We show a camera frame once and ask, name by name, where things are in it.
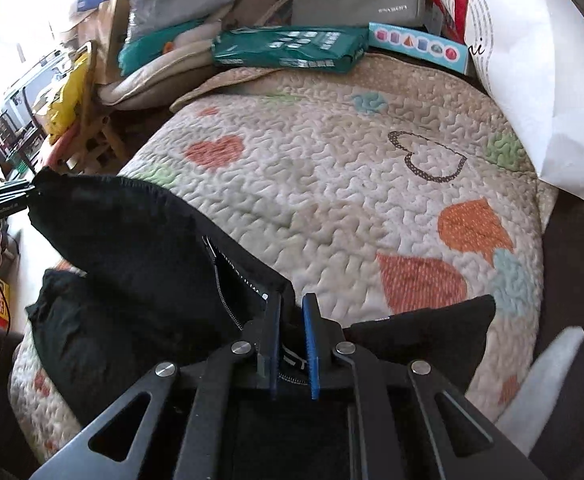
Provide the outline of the wooden chair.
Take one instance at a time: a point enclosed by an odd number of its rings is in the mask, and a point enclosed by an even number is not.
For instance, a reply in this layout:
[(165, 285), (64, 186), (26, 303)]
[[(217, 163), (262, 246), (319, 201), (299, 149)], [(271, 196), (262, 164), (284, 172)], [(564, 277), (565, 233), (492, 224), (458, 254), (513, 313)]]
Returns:
[(113, 126), (109, 110), (98, 104), (95, 95), (96, 52), (89, 40), (74, 55), (74, 68), (84, 60), (84, 76), (79, 80), (75, 122), (53, 144), (44, 166), (61, 174), (116, 174), (128, 162), (129, 150)]

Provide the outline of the heart-patterned quilted bedspread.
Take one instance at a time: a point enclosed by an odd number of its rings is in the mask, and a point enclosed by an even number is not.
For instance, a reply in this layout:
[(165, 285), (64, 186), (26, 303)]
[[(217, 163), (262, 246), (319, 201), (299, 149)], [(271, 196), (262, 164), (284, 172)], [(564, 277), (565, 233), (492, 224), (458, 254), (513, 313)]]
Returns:
[[(492, 99), (370, 54), (345, 75), (228, 70), (114, 177), (177, 195), (385, 360), (418, 348), (492, 422), (533, 361), (557, 200)], [(8, 382), (40, 462), (81, 425), (29, 320)]]

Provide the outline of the white sock foot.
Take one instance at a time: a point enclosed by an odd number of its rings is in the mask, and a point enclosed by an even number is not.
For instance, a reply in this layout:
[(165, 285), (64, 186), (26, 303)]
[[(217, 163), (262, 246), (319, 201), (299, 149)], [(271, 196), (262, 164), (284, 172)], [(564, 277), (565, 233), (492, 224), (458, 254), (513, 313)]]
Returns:
[(566, 376), (584, 341), (580, 326), (569, 326), (535, 360), (523, 385), (497, 419), (501, 431), (530, 456), (556, 407)]

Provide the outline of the black pants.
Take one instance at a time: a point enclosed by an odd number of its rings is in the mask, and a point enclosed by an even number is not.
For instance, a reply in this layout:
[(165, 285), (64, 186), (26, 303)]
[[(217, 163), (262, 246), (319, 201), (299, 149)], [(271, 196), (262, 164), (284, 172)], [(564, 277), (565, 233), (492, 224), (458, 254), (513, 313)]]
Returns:
[(32, 225), (69, 269), (44, 274), (28, 308), (45, 373), (88, 425), (152, 366), (202, 362), (282, 304), (281, 376), (305, 378), (291, 282), (205, 214), (153, 183), (114, 176), (34, 178)]

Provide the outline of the light blue shapes toy box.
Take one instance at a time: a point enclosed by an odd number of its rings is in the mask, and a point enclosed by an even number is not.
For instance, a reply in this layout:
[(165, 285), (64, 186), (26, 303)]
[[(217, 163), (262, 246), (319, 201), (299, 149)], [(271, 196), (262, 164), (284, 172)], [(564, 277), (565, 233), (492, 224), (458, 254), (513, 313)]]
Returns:
[(470, 74), (471, 59), (464, 44), (395, 25), (370, 22), (368, 30), (370, 47), (430, 62), (461, 75)]

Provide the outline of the folded beige blankets stack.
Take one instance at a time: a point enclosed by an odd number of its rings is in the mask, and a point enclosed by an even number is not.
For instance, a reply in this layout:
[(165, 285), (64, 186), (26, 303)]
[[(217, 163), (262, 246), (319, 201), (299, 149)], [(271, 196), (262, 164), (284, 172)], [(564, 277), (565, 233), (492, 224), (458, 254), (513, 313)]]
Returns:
[(237, 0), (130, 0), (118, 54), (120, 79), (98, 88), (106, 106), (131, 110), (140, 94), (163, 81), (211, 66), (211, 40)]

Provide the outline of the white pillow with red print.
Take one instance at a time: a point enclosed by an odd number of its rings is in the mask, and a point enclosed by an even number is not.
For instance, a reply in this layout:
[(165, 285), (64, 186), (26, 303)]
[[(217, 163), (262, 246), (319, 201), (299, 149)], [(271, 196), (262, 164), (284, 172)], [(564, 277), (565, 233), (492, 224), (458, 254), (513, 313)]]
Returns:
[(584, 16), (572, 0), (441, 0), (540, 180), (584, 200)]

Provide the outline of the teal wipes package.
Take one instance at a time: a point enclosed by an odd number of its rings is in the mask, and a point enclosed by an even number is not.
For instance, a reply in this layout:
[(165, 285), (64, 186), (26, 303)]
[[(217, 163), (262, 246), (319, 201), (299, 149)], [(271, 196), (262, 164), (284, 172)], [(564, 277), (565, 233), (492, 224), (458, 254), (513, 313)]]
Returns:
[(217, 66), (298, 68), (346, 74), (368, 50), (365, 27), (242, 27), (211, 44)]

